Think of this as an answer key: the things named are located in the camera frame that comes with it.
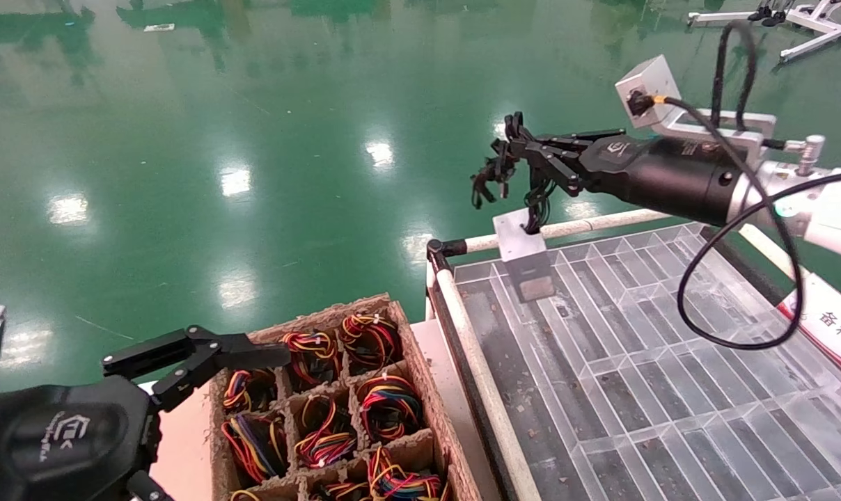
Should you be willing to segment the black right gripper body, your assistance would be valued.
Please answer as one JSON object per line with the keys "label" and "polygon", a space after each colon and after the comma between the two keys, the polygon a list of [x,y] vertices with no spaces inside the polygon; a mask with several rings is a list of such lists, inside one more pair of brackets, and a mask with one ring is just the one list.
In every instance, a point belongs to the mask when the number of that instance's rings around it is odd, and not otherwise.
{"label": "black right gripper body", "polygon": [[742,171],[730,156],[680,138],[602,138],[579,157],[587,190],[643,209],[725,225]]}

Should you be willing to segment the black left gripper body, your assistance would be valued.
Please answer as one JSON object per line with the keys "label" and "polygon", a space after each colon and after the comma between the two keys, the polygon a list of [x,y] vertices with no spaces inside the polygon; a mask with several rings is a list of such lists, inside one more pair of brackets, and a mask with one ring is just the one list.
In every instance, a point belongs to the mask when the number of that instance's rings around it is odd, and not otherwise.
{"label": "black left gripper body", "polygon": [[0,500],[131,500],[157,458],[159,410],[120,376],[0,393]]}

